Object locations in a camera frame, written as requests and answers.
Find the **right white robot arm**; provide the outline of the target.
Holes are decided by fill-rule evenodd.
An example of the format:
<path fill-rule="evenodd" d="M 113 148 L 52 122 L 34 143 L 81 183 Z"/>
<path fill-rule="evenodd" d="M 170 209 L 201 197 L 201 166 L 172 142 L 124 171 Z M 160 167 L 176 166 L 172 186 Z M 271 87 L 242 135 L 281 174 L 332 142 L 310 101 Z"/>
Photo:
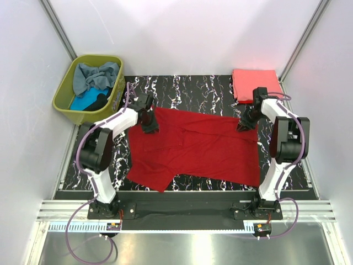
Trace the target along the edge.
<path fill-rule="evenodd" d="M 310 120 L 299 117 L 284 105 L 291 97 L 280 92 L 268 92 L 266 87 L 253 90 L 253 103 L 241 117 L 237 131 L 255 129 L 262 118 L 272 122 L 269 144 L 270 167 L 255 196 L 244 211 L 256 219 L 279 214 L 280 193 L 285 180 L 295 166 L 308 155 Z"/>

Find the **red t shirt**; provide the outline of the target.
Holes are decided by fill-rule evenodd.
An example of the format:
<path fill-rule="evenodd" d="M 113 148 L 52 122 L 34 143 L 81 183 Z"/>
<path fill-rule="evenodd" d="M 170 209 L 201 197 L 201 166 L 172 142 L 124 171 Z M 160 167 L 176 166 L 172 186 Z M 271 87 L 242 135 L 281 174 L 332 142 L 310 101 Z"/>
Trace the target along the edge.
<path fill-rule="evenodd" d="M 163 192 L 178 174 L 260 185 L 258 134 L 237 131 L 238 118 L 156 107 L 159 131 L 128 132 L 130 181 Z"/>

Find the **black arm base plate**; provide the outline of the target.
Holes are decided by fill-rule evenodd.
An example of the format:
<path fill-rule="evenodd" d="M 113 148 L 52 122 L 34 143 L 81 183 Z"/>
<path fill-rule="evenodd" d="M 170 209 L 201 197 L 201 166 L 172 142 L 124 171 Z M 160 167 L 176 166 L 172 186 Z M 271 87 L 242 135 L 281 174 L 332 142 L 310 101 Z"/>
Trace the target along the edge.
<path fill-rule="evenodd" d="M 122 221 L 123 231 L 193 232 L 243 229 L 243 222 L 235 220 L 231 208 L 236 203 L 247 203 L 255 192 L 124 191 L 117 195 L 122 215 L 104 216 L 90 206 L 88 218 Z"/>

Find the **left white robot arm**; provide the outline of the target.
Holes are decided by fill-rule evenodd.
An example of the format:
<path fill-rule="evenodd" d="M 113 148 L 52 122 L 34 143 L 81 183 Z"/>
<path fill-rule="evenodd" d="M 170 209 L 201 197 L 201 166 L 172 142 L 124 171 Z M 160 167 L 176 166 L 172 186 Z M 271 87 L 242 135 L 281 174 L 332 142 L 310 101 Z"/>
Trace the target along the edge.
<path fill-rule="evenodd" d="M 146 134 L 158 132 L 153 104 L 153 93 L 142 93 L 108 118 L 81 125 L 75 159 L 78 169 L 86 174 L 93 188 L 94 199 L 90 203 L 90 214 L 112 219 L 121 213 L 119 197 L 109 175 L 114 139 L 137 124 L 141 125 Z"/>

